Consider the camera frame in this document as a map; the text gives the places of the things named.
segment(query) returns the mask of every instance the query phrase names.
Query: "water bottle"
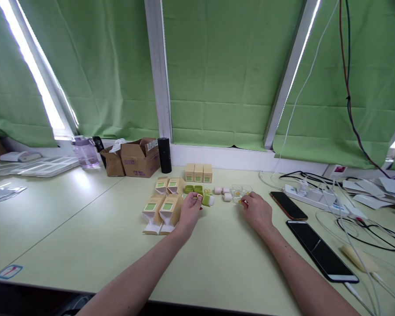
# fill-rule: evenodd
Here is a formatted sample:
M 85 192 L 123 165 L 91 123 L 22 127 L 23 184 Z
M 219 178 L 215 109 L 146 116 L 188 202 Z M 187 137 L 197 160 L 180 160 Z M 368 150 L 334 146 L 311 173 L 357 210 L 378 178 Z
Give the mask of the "water bottle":
M 79 135 L 72 137 L 71 143 L 82 168 L 89 169 L 100 165 L 92 139 Z

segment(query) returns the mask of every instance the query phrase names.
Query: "desk surface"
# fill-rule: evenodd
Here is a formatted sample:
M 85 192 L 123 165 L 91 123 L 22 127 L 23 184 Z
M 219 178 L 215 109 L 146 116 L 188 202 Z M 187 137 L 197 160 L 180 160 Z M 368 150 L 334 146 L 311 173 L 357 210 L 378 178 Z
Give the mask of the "desk surface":
M 53 178 L 0 177 L 0 186 L 26 186 L 0 202 L 0 270 L 58 228 L 122 178 L 104 168 L 75 168 Z
M 170 176 L 183 176 L 184 167 L 173 167 Z M 297 239 L 285 225 L 288 219 L 269 196 L 271 188 L 257 172 L 213 170 L 214 181 L 204 188 L 250 184 L 273 207 L 273 223 L 296 251 L 316 270 Z M 23 270 L 10 281 L 74 291 L 98 292 L 163 236 L 142 235 L 146 223 L 141 211 L 152 194 L 158 171 L 150 179 L 125 177 L 87 205 L 13 263 Z M 358 271 L 338 247 L 342 243 L 316 220 L 319 211 L 296 201 L 309 216 L 309 224 L 361 280 L 356 290 L 368 305 L 366 274 Z M 383 226 L 395 230 L 395 215 L 389 210 L 360 209 Z M 151 300 L 229 309 L 270 315 L 300 315 L 280 268 L 262 240 L 242 220 L 241 206 L 216 196 L 215 205 L 204 208 L 191 239 L 168 267 Z M 331 214 L 320 218 L 341 238 Z M 373 248 L 370 253 L 395 265 L 395 253 Z M 395 269 L 375 260 L 381 276 L 395 290 Z M 368 312 L 342 284 L 332 284 L 362 315 Z M 376 284 L 383 315 L 395 315 L 395 299 Z

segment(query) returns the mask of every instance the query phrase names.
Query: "person's left hand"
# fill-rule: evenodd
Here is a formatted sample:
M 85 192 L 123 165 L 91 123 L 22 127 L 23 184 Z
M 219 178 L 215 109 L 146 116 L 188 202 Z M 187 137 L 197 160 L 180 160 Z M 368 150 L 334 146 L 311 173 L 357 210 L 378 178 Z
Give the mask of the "person's left hand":
M 196 192 L 190 192 L 183 201 L 181 206 L 180 220 L 177 228 L 184 231 L 189 238 L 199 219 L 202 205 L 202 196 L 198 197 Z

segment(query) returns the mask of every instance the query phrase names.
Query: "smartphone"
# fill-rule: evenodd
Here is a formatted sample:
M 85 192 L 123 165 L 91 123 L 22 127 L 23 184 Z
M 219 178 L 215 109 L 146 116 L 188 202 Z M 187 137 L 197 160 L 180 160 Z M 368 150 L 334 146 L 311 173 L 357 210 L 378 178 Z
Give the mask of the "smartphone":
M 287 221 L 287 225 L 325 278 L 330 282 L 359 283 L 359 279 L 354 273 L 339 259 L 335 252 L 329 248 L 307 222 Z
M 307 215 L 284 192 L 271 192 L 270 195 L 289 219 L 307 220 Z

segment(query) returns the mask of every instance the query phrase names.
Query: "hand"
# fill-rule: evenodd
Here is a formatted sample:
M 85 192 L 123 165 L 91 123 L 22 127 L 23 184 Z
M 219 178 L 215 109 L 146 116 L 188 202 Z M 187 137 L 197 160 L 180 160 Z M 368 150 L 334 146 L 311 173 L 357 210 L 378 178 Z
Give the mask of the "hand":
M 193 229 L 198 222 L 201 206 L 202 196 L 198 197 L 196 192 L 190 192 L 181 206 L 180 219 L 177 226 L 188 237 L 192 235 Z
M 259 235 L 273 229 L 272 207 L 259 194 L 251 192 L 241 198 L 243 217 Z

